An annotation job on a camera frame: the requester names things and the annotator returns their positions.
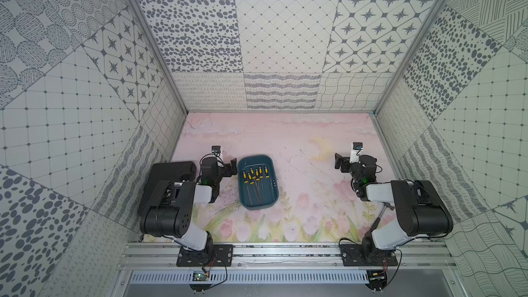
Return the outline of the teal plastic storage box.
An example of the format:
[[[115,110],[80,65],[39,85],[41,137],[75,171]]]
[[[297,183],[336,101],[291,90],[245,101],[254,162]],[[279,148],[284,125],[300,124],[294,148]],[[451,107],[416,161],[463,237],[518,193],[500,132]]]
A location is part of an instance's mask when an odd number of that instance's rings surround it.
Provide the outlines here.
[[[279,199],[279,187],[272,159],[267,155],[243,158],[237,165],[239,201],[247,210],[272,207]]]

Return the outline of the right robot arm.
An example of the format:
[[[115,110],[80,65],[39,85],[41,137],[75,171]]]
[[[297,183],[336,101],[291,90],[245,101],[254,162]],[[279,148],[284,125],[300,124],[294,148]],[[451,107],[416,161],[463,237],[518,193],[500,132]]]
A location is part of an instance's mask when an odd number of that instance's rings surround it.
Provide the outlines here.
[[[378,218],[362,239],[362,253],[391,252],[415,239],[444,238],[453,229],[453,219],[438,192],[428,180],[392,180],[381,183],[377,159],[356,153],[335,154],[335,169],[351,175],[351,188],[363,202],[383,205]]]

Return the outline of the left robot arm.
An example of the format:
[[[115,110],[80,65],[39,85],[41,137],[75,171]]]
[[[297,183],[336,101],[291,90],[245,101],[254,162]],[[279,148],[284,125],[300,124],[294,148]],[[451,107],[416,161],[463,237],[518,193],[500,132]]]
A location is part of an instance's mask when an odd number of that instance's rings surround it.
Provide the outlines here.
[[[196,204],[213,204],[224,177],[237,174],[237,159],[225,163],[217,154],[192,161],[154,164],[144,187],[138,215],[140,231],[163,237],[193,256],[212,257],[213,238],[192,221]]]

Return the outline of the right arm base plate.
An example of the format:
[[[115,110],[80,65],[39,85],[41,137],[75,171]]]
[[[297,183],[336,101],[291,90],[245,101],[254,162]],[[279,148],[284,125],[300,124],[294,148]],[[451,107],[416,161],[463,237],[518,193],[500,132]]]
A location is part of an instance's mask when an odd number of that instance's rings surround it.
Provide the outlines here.
[[[340,256],[345,267],[396,267],[399,262],[390,250],[365,251],[362,246],[353,243],[339,245]]]

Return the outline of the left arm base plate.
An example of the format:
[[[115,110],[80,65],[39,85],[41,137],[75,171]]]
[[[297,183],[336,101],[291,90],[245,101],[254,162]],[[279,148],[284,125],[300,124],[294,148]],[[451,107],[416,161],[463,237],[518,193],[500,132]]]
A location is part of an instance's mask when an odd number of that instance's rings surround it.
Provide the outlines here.
[[[214,244],[202,251],[191,251],[181,248],[177,258],[177,267],[230,267],[234,246],[231,244]]]

